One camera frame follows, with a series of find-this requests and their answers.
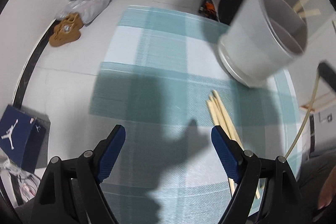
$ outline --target wooden skewer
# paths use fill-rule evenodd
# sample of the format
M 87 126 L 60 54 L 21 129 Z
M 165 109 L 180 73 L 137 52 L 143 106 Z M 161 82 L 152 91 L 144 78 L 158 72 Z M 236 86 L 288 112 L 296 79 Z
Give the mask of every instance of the wooden skewer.
M 317 15 L 321 15 L 321 11 L 319 9 L 312 9 L 312 10 L 308 10 L 308 11 L 299 12 L 298 15 L 301 18 L 310 17 L 310 16 L 317 16 Z
M 229 134 L 230 136 L 232 137 L 231 139 L 232 140 L 235 140 L 241 147 L 241 149 L 243 149 L 243 144 L 238 136 L 238 133 L 236 131 L 236 128 L 235 126 L 233 125 L 232 121 L 231 121 L 231 118 L 229 116 L 229 114 L 227 113 L 227 110 L 226 108 L 224 107 L 223 103 L 222 103 L 222 100 L 218 94 L 218 92 L 216 90 L 213 90 L 212 91 L 213 95 L 215 96 L 215 98 L 218 100 L 218 104 L 219 104 L 219 107 L 220 107 L 220 110 L 222 112 L 222 116 L 224 117 L 224 120 L 225 120 L 225 123 L 226 123 L 226 126 L 227 126 L 227 129 L 229 131 Z
M 217 113 L 215 111 L 216 104 L 214 105 L 214 103 L 211 100 L 212 96 L 209 96 L 210 100 L 207 100 L 207 105 L 209 108 L 209 112 L 210 112 L 210 116 L 212 119 L 212 122 L 214 123 L 215 126 L 219 125 L 219 121 L 218 121 L 218 117 L 217 117 Z M 233 179 L 228 178 L 228 182 L 229 182 L 229 186 L 230 186 L 230 192 L 231 192 L 231 196 L 233 196 L 234 192 L 235 192 L 235 183 L 233 181 Z
M 219 125 L 222 127 L 222 129 L 225 131 L 225 133 L 227 134 L 227 136 L 231 138 L 231 135 L 230 135 L 230 132 L 227 130 L 227 126 L 226 126 L 226 123 L 225 123 L 225 120 L 222 116 L 222 113 L 220 111 L 220 109 L 218 108 L 217 104 L 218 102 L 216 102 L 215 98 L 211 95 L 209 95 L 209 98 L 210 98 L 210 101 L 215 109 L 215 113 L 216 113 L 216 116 L 217 116 L 217 119 L 219 121 Z
M 217 100 L 217 102 L 218 102 L 218 105 L 220 106 L 221 114 L 222 114 L 222 116 L 223 116 L 223 118 L 224 118 L 224 121 L 225 121 L 225 123 L 226 123 L 226 125 L 227 125 L 227 128 L 228 128 L 228 133 L 227 133 L 228 136 L 229 136 L 229 137 L 230 137 L 230 136 L 235 136 L 235 138 L 236 138 L 235 141 L 240 145 L 241 149 L 244 150 L 244 148 L 243 148 L 243 144 L 242 144 L 242 142 L 241 142 L 241 140 L 240 140 L 240 138 L 239 138 L 239 136 L 238 136 L 238 133 L 237 133 L 237 131 L 236 131 L 236 128 L 235 128 L 235 126 L 233 125 L 233 122 L 232 122 L 232 120 L 231 120 L 229 114 L 227 113 L 227 110 L 226 110 L 226 108 L 225 108 L 225 106 L 224 106 L 224 104 L 223 104 L 223 102 L 222 102 L 222 100 L 221 100 L 221 98 L 220 98 L 218 92 L 217 92 L 216 90 L 213 90 L 212 93 L 213 93 L 213 95 L 215 96 L 215 98 L 216 98 L 216 100 Z M 255 197 L 256 197 L 256 199 L 259 199 L 259 198 L 260 198 L 260 193 L 259 193 L 258 187 L 257 187 L 256 192 L 255 192 Z
M 299 0 L 295 5 L 293 6 L 293 10 L 295 12 L 298 12 L 309 0 Z
M 235 182 L 233 181 L 233 179 L 231 178 L 227 178 L 229 181 L 229 186 L 230 186 L 230 192 L 231 192 L 231 197 L 233 196 L 234 192 L 235 192 Z
M 213 105 L 212 105 L 210 100 L 207 100 L 207 105 L 208 105 L 208 108 L 209 108 L 209 112 L 210 112 L 210 116 L 211 116 L 213 124 L 215 126 L 219 126 L 219 121 L 217 119 L 217 115 L 215 113 L 215 110 L 214 110 Z

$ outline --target white cable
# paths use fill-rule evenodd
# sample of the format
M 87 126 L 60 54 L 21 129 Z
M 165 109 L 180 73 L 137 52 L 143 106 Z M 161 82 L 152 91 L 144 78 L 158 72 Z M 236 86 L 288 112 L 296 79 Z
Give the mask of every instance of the white cable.
M 319 73 L 317 73 L 316 74 L 316 79 L 315 79 L 315 84 L 314 84 L 314 89 L 313 89 L 313 94 L 311 95 L 311 100 L 309 102 L 309 106 L 308 106 L 308 109 L 307 109 L 307 112 L 306 112 L 306 116 L 303 119 L 302 125 L 301 125 L 301 127 L 299 129 L 299 132 L 297 133 L 297 135 L 296 135 L 296 137 L 295 137 L 295 139 L 294 139 L 291 147 L 289 148 L 289 150 L 287 151 L 287 153 L 285 155 L 286 159 L 288 158 L 289 154 L 292 152 L 294 146 L 296 145 L 298 139 L 300 138 L 301 133 L 302 133 L 302 131 L 303 131 L 303 129 L 304 129 L 306 123 L 307 123 L 307 120 L 308 120 L 308 117 L 309 117 L 309 113 L 311 112 L 311 109 L 313 107 L 313 103 L 315 101 L 315 97 L 316 97 L 316 93 L 317 93 L 317 88 L 319 86 L 319 79 L 320 79 L 320 75 L 319 75 Z

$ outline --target human hand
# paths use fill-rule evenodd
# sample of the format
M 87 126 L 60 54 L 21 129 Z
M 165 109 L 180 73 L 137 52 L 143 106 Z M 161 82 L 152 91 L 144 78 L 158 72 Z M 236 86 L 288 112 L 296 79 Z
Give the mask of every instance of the human hand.
M 328 206 L 336 194 L 336 166 L 332 169 L 325 181 L 318 200 L 318 209 Z

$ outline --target teal plaid rug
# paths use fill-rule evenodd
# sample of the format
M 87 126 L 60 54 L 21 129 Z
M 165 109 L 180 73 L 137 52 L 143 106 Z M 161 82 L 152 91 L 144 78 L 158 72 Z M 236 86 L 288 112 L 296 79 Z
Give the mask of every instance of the teal plaid rug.
M 218 223 L 231 199 L 211 144 L 206 106 L 217 90 L 245 149 L 284 155 L 301 121 L 288 71 L 249 89 L 223 69 L 217 40 L 229 27 L 192 14 L 129 6 L 101 64 L 90 114 L 126 129 L 126 142 L 101 184 L 120 224 Z M 296 175 L 302 145 L 289 164 Z M 260 200 L 251 213 L 258 211 Z

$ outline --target blue gripper pad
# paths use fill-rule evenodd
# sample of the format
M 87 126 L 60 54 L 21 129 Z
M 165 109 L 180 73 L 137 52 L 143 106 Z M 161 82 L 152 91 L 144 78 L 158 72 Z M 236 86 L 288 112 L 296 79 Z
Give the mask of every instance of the blue gripper pad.
M 239 183 L 241 181 L 241 175 L 238 171 L 238 161 L 216 127 L 213 127 L 211 130 L 211 141 L 224 167 L 227 177 L 233 179 L 234 182 Z
M 125 139 L 125 128 L 123 126 L 120 126 L 119 130 L 115 133 L 110 145 L 105 150 L 104 155 L 100 158 L 97 176 L 100 183 L 102 183 L 104 179 L 109 177 L 112 168 L 118 158 L 120 150 L 123 147 Z

